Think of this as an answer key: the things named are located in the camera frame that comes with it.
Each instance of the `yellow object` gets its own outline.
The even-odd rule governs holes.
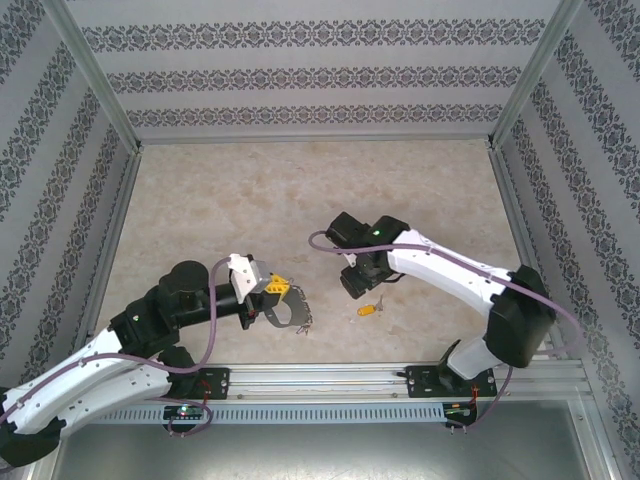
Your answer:
[[[271,274],[271,283],[264,289],[267,293],[279,293],[280,300],[289,292],[289,282],[275,273]]]
[[[375,305],[365,305],[364,307],[360,307],[358,309],[358,315],[360,315],[361,317],[365,317],[367,315],[371,315],[375,311],[376,311]]]

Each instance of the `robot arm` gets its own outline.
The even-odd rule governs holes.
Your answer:
[[[216,316],[238,315],[246,330],[281,295],[271,293],[272,274],[264,262],[251,255],[232,254],[227,265],[229,282],[215,285]],[[12,466],[26,465],[51,452],[60,438],[113,409],[172,393],[174,398],[184,398],[175,394],[176,383],[186,385],[182,391],[188,393],[197,372],[172,375],[128,359],[95,360],[95,356],[128,354],[149,359],[158,355],[159,363],[167,366],[194,366],[186,350],[174,345],[180,340],[181,328],[210,320],[209,294],[209,272],[204,265],[182,262],[81,350],[24,385],[0,390],[0,414],[18,406],[0,425],[0,457]],[[79,366],[53,379],[24,404],[20,402],[41,382],[78,361]]]
[[[527,266],[510,272],[476,262],[388,216],[369,226],[343,212],[325,235],[339,249],[403,245],[387,251],[345,255],[349,266],[342,270],[340,280],[353,298],[359,298],[394,274],[406,274],[458,297],[487,320],[483,335],[465,342],[458,340],[441,359],[440,381],[447,387],[455,387],[502,363],[526,367],[555,320],[550,308],[463,265],[474,266],[489,278],[500,278],[548,297],[540,275]],[[410,245],[420,249],[413,250]],[[457,262],[432,254],[435,250],[445,252]]]

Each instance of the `decorative border pattern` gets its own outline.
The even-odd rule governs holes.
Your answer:
[[[513,87],[520,67],[341,67],[111,73],[123,93],[305,88]]]
[[[62,144],[58,159],[47,180],[38,209],[29,224],[24,243],[18,250],[18,258],[13,262],[6,287],[0,298],[0,360],[11,342],[11,332],[22,315],[22,305],[31,289],[31,282],[40,265],[49,235],[62,208],[62,202],[71,184],[78,161],[84,149],[89,132],[100,110],[98,99],[89,91],[84,95],[73,120],[67,139]]]
[[[588,0],[587,5],[627,62],[633,78],[640,82],[640,15],[636,7],[629,0]]]
[[[533,45],[543,19],[343,20],[84,27],[94,52],[354,45]]]
[[[66,45],[60,42],[47,70],[38,82],[38,88],[29,99],[29,106],[18,120],[13,136],[7,142],[0,159],[0,223],[4,212],[11,206],[11,198],[22,183],[25,167],[31,163],[31,156],[40,144],[44,128],[49,124],[71,74],[76,68],[73,57]]]
[[[5,83],[23,49],[44,18],[38,0],[14,0],[0,21],[0,85]]]
[[[531,101],[565,174],[594,251],[600,258],[600,266],[604,268],[604,276],[610,284],[609,289],[615,294],[616,304],[622,310],[627,331],[635,339],[635,348],[640,349],[640,288],[634,283],[635,277],[629,273],[627,259],[618,247],[616,235],[610,231],[607,214],[600,207],[600,200],[595,188],[591,186],[587,169],[582,165],[562,116],[544,82],[538,83],[531,94]]]
[[[314,123],[494,122],[502,105],[320,105],[129,110],[134,127]]]
[[[516,142],[520,161],[524,163],[549,240],[554,248],[558,266],[562,271],[562,279],[569,291],[577,318],[584,329],[587,348],[596,366],[598,378],[602,382],[602,391],[607,396],[607,405],[613,412],[613,421],[617,425],[618,436],[625,445],[625,453],[629,456],[632,471],[635,475],[640,476],[640,457],[638,455],[640,453],[640,426],[636,423],[638,417],[632,412],[633,402],[624,390],[626,385],[620,380],[620,368],[615,362],[609,340],[602,333],[602,326],[598,313],[593,307],[589,288],[580,271],[580,265],[573,252],[573,246],[565,230],[564,222],[558,213],[558,206],[553,199],[551,188],[540,165],[538,153],[522,117],[516,121],[511,134]],[[515,188],[511,169],[508,162],[505,163]]]
[[[50,356],[49,351],[56,340],[58,326],[62,322],[66,302],[73,287],[73,279],[80,267],[80,260],[89,239],[91,224],[98,210],[100,196],[107,182],[109,170],[119,145],[120,137],[113,125],[109,125],[82,197],[82,204],[78,209],[69,241],[62,254],[62,261],[55,275],[55,283],[51,287],[51,294],[47,298],[46,308],[42,312],[44,316],[38,324],[38,332],[29,350],[29,360],[25,363],[25,372],[20,379],[22,383],[41,375],[46,368]]]
[[[89,305],[89,296],[91,295],[91,290],[93,289],[93,282],[96,279],[96,274],[98,273],[98,266],[100,265],[100,260],[102,259],[102,250],[104,249],[105,242],[107,240],[107,235],[109,234],[109,229],[111,228],[111,221],[113,220],[113,214],[116,210],[116,206],[118,205],[118,199],[120,197],[120,190],[122,189],[122,184],[124,182],[125,177],[127,176],[127,171],[129,170],[129,163],[131,162],[131,159],[133,158],[134,155],[135,154],[127,155],[127,159],[125,160],[124,165],[122,167],[122,172],[120,173],[120,180],[118,180],[118,187],[116,188],[116,193],[113,198],[113,203],[111,204],[111,210],[109,210],[109,220],[107,220],[107,226],[105,227],[104,232],[102,232],[102,239],[100,239],[100,247],[98,248],[96,261],[93,264],[93,272],[91,272],[91,278],[89,279],[87,292],[85,293],[84,299],[82,300],[82,307],[80,308],[80,313],[78,314],[78,320],[76,320],[76,329],[73,334],[73,338],[71,339],[71,346],[69,348],[69,352],[67,353],[69,356],[71,356],[75,352],[74,346],[76,344],[76,340],[78,339],[78,335],[80,333],[80,326],[82,325],[84,312],[87,310],[87,306]]]
[[[627,127],[620,121],[613,103],[602,85],[598,83],[593,67],[589,65],[573,35],[569,33],[562,39],[556,49],[555,57],[573,87],[582,111],[587,115],[591,129],[598,138],[609,163],[612,164],[620,185],[624,186],[626,197],[632,200],[631,208],[640,221],[638,147],[627,134]]]

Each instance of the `marble floor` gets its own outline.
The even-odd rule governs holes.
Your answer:
[[[471,308],[413,278],[352,300],[339,281],[344,259],[312,250],[308,235],[341,211],[375,222],[392,215],[482,262],[519,265],[481,140],[259,143],[146,147],[97,328],[176,263],[212,266],[252,253],[305,292],[308,336],[264,316],[243,331],[218,324],[215,363],[437,360],[458,338],[484,330]],[[226,272],[221,272],[220,281]],[[384,311],[356,311],[384,294]],[[208,326],[181,332],[201,358]]]

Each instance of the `wallpaper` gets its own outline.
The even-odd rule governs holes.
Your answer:
[[[624,478],[640,477],[640,16],[586,1],[502,146],[553,296],[572,305]]]
[[[37,0],[0,0],[0,385],[73,348],[129,154]]]
[[[68,2],[137,134],[165,142],[488,134],[557,4]]]

